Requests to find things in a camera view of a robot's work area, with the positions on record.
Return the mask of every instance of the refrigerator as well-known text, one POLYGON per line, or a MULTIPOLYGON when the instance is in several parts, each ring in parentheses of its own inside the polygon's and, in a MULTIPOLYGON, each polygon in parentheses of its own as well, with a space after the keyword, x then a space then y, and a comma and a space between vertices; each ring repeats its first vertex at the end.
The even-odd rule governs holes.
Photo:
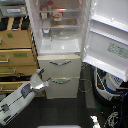
POLYGON ((26 0, 48 99, 76 98, 81 63, 128 80, 128 0, 26 0))

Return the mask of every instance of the refrigerator door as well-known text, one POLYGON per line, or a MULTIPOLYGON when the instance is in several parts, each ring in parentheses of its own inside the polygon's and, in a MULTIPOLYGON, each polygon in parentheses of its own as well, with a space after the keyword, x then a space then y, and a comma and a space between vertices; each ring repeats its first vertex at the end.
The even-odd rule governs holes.
POLYGON ((128 81, 127 7, 127 0, 92 0, 82 51, 83 62, 124 81, 128 81))

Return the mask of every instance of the shelf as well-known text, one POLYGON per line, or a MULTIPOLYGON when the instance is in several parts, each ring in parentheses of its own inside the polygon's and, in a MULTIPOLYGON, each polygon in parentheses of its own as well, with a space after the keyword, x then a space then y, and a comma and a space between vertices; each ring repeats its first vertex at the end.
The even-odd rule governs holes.
POLYGON ((96 15, 96 14, 93 15, 91 17, 91 19, 128 32, 128 25, 122 24, 122 23, 117 22, 115 20, 108 19, 108 18, 102 17, 100 15, 96 15))
POLYGON ((79 12, 79 1, 78 0, 53 0, 53 10, 48 10, 47 1, 39 0, 40 11, 39 13, 50 13, 50 12, 79 12))
POLYGON ((50 13, 50 12, 79 12, 80 9, 76 8, 76 9, 56 9, 53 11, 39 11, 39 13, 50 13))
POLYGON ((63 19, 61 21, 54 21, 52 19, 47 19, 42 21, 42 29, 47 28, 79 28, 76 19, 63 19))

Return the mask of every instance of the metal arm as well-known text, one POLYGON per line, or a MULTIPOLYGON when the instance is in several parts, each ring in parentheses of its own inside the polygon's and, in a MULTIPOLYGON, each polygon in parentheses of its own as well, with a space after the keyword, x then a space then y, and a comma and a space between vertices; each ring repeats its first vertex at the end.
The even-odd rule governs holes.
POLYGON ((43 72, 44 70, 36 71, 32 75, 30 83, 23 83, 0 102, 0 127, 7 125, 32 101, 38 92, 42 92, 49 86, 50 79, 44 82, 40 78, 43 72))

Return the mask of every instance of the door shelf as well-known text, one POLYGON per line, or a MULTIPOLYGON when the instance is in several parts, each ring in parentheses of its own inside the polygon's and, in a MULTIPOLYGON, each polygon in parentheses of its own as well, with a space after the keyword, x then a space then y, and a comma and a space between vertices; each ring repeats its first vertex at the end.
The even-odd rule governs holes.
POLYGON ((128 32, 127 0, 93 0, 91 19, 128 32))
POLYGON ((122 24, 113 19, 108 19, 99 15, 93 15, 91 19, 128 32, 128 25, 122 24))

